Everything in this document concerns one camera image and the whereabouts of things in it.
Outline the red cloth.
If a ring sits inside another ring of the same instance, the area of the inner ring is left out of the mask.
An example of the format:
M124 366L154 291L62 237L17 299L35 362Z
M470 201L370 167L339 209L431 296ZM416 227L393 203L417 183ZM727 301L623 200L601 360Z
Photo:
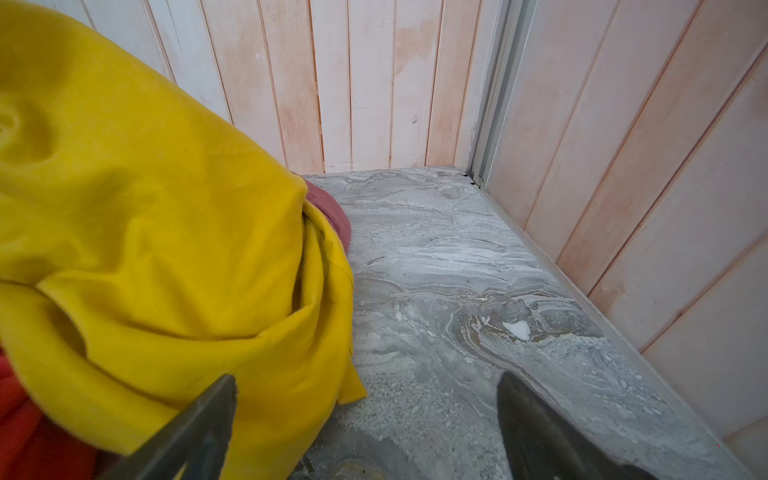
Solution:
M32 401L1 356L1 477L81 480L94 477L97 450L60 428Z

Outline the yellow cloth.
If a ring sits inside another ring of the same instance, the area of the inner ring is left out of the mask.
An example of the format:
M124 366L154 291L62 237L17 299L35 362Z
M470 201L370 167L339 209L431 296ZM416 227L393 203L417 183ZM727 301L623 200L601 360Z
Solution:
M1 356L129 456L236 380L225 479L285 479L353 365L354 276L305 180L118 45L1 5Z

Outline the maroon cloth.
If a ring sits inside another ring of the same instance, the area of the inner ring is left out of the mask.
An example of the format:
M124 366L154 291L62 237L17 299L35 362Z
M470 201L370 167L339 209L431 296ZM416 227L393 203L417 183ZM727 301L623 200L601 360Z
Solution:
M327 191L309 180L306 180L305 183L308 187L307 200L325 215L338 235L344 250L348 251L352 237L352 227L346 213Z

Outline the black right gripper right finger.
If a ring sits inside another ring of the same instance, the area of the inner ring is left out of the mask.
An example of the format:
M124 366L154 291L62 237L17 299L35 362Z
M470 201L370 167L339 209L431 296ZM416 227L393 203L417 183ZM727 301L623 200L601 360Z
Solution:
M497 385L497 413L515 479L654 477L638 466L613 459L509 371Z

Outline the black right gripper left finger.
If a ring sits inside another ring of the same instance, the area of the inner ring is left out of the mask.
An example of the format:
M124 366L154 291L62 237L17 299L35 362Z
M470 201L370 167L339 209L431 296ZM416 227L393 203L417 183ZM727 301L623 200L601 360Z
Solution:
M218 479L233 433L235 378L225 374L104 479Z

